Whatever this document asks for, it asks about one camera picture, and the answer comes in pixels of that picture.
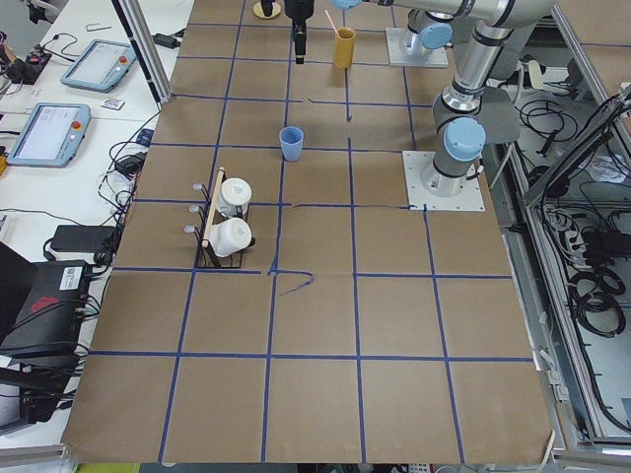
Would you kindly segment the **pink chopstick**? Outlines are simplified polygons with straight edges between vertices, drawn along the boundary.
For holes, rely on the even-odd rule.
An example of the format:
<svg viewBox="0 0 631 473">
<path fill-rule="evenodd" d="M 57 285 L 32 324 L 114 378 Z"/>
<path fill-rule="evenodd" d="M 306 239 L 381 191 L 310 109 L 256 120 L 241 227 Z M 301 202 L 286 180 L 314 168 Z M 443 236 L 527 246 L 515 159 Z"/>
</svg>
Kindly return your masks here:
<svg viewBox="0 0 631 473">
<path fill-rule="evenodd" d="M 325 14 L 325 16 L 326 16 L 326 18 L 327 18 L 327 20 L 328 20 L 328 22 L 329 22 L 329 24 L 330 24 L 331 28 L 333 29 L 334 34 L 336 35 L 336 37 L 341 37 L 341 36 L 339 35 L 339 30 L 338 30 L 338 27 L 337 27 L 337 26 L 336 26 L 336 24 L 334 23 L 334 21 L 333 21 L 333 19 L 332 19 L 331 15 L 330 15 L 330 13 L 329 13 L 328 9 L 324 9 L 324 14 Z"/>
</svg>

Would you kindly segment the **light blue plastic cup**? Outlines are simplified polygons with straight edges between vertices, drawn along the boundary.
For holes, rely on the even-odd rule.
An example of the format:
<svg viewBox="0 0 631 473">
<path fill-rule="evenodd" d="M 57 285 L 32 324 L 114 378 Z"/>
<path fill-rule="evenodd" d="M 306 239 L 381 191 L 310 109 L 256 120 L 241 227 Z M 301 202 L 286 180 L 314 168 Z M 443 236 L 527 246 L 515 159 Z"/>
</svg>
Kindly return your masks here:
<svg viewBox="0 0 631 473">
<path fill-rule="evenodd" d="M 296 162 L 303 150 L 304 132 L 297 126 L 287 126 L 280 130 L 279 140 L 283 159 Z"/>
</svg>

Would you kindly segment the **bamboo cylinder holder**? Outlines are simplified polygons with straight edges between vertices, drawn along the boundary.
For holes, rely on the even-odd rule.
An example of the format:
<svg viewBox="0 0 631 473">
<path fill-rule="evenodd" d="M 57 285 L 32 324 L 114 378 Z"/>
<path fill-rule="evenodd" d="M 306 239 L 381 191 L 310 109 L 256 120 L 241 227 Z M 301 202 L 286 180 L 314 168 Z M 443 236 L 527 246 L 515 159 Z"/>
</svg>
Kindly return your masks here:
<svg viewBox="0 0 631 473">
<path fill-rule="evenodd" d="M 334 39 L 333 64 L 338 68 L 348 68 L 352 64 L 356 32 L 349 28 L 339 28 Z"/>
</svg>

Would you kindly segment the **round wooden coaster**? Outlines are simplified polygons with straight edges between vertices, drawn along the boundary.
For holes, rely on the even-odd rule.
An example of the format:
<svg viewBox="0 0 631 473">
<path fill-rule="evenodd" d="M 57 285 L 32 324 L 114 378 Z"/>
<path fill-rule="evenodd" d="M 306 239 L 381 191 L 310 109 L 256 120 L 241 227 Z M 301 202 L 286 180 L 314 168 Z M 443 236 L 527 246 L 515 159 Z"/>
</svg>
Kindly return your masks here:
<svg viewBox="0 0 631 473">
<path fill-rule="evenodd" d="M 281 14 L 282 7 L 273 0 L 257 1 L 252 7 L 252 12 L 259 19 L 272 20 Z"/>
</svg>

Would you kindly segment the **small black adapter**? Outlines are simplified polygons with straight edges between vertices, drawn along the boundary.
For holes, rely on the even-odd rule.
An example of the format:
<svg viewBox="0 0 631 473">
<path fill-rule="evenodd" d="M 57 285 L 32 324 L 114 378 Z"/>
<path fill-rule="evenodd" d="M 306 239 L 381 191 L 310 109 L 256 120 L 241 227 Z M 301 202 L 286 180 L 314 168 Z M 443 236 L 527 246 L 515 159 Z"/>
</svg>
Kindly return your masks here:
<svg viewBox="0 0 631 473">
<path fill-rule="evenodd" d="M 169 48 L 169 49 L 175 49 L 175 48 L 180 47 L 180 41 L 175 36 L 172 36 L 172 35 L 154 34 L 153 41 L 155 44 L 161 47 Z"/>
</svg>

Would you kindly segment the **white mug upper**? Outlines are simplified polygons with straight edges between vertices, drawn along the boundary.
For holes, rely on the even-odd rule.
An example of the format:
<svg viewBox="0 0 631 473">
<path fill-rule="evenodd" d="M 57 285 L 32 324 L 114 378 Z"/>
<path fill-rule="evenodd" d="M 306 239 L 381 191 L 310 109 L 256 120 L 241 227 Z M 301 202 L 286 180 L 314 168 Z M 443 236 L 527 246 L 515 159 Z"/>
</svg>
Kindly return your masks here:
<svg viewBox="0 0 631 473">
<path fill-rule="evenodd" d="M 251 199 L 251 187 L 239 177 L 226 179 L 220 188 L 217 210 L 226 217 L 243 217 Z"/>
</svg>

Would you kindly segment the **white mug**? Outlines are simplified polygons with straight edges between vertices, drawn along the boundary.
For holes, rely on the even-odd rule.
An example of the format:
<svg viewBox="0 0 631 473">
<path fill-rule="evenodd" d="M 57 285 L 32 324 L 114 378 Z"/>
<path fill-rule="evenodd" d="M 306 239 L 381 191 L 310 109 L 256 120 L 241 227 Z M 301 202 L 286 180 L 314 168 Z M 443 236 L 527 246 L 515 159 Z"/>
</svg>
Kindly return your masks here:
<svg viewBox="0 0 631 473">
<path fill-rule="evenodd" d="M 250 246 L 252 233 L 248 223 L 241 218 L 230 218 L 214 225 L 210 244 L 218 257 L 227 257 Z"/>
<path fill-rule="evenodd" d="M 217 210 L 226 217 L 243 217 L 251 199 L 251 187 L 239 177 L 226 179 L 220 188 Z"/>
</svg>

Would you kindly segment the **upper teach pendant tablet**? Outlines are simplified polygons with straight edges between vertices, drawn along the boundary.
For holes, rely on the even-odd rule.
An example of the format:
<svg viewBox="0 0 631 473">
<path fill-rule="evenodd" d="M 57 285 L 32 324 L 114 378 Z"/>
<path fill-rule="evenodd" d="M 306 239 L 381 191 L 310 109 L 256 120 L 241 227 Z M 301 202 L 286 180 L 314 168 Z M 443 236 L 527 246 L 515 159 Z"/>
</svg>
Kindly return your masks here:
<svg viewBox="0 0 631 473">
<path fill-rule="evenodd" d="M 60 82 L 71 88 L 105 93 L 117 86 L 135 60 L 136 53 L 130 44 L 94 39 Z"/>
</svg>

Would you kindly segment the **teach pendant tablet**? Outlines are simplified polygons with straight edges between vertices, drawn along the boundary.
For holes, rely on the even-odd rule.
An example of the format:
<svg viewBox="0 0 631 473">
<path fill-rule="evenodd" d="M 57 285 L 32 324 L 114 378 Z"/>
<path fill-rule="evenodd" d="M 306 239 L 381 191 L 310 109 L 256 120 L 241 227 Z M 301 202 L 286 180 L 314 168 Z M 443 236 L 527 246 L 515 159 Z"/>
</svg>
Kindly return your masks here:
<svg viewBox="0 0 631 473">
<path fill-rule="evenodd" d="M 67 166 L 76 156 L 91 118 L 91 109 L 84 103 L 37 103 L 7 163 L 35 168 Z"/>
<path fill-rule="evenodd" d="M 94 39 L 60 82 L 71 88 L 105 93 L 117 86 L 135 60 L 136 53 L 130 44 Z"/>
</svg>

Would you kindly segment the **white mug lower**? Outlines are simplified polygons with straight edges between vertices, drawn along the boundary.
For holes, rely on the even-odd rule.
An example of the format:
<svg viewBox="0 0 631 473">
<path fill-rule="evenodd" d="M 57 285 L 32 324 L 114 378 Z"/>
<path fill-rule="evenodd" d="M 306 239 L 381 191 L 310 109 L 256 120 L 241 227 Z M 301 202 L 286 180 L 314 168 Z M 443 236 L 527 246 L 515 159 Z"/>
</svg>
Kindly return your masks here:
<svg viewBox="0 0 631 473">
<path fill-rule="evenodd" d="M 250 246 L 252 233 L 248 223 L 241 218 L 230 218 L 214 225 L 210 244 L 218 257 L 227 257 Z"/>
</svg>

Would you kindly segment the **lower teach pendant tablet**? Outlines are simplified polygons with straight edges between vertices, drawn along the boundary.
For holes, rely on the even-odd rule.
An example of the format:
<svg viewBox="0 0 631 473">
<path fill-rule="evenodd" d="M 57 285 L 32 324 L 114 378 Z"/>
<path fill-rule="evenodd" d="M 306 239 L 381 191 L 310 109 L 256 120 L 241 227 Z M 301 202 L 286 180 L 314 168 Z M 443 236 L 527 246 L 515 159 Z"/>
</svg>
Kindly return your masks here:
<svg viewBox="0 0 631 473">
<path fill-rule="evenodd" d="M 76 156 L 91 118 L 91 109 L 84 103 L 37 103 L 7 163 L 35 168 L 67 166 Z"/>
</svg>

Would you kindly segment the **black power adapter brick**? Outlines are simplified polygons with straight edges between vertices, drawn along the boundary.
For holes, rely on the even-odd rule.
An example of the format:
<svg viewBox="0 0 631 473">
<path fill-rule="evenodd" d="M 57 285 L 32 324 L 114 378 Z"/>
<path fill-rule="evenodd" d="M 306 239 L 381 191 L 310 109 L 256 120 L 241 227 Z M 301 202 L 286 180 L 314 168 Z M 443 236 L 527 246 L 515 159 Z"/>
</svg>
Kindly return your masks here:
<svg viewBox="0 0 631 473">
<path fill-rule="evenodd" d="M 50 243 L 56 252 L 96 252 L 109 246 L 114 235 L 111 226 L 58 226 Z"/>
</svg>

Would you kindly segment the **black computer box red logo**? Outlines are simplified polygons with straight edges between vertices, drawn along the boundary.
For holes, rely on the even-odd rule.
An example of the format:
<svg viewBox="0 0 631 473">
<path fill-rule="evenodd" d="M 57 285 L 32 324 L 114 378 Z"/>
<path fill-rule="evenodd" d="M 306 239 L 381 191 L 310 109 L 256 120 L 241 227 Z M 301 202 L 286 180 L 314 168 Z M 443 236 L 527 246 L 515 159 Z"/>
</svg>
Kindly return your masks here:
<svg viewBox="0 0 631 473">
<path fill-rule="evenodd" d="M 30 262 L 1 245 L 1 355 L 10 364 L 74 355 L 93 266 L 83 259 Z"/>
</svg>

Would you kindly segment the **aluminium frame post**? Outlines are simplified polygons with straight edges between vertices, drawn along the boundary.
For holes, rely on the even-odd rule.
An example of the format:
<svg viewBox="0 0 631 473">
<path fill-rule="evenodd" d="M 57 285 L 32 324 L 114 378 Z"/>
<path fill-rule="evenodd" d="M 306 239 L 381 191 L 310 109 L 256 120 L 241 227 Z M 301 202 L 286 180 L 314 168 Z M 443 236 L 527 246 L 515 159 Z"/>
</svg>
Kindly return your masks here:
<svg viewBox="0 0 631 473">
<path fill-rule="evenodd" d="M 169 102 L 173 90 L 139 2 L 111 0 L 111 4 L 136 54 L 155 102 Z"/>
</svg>

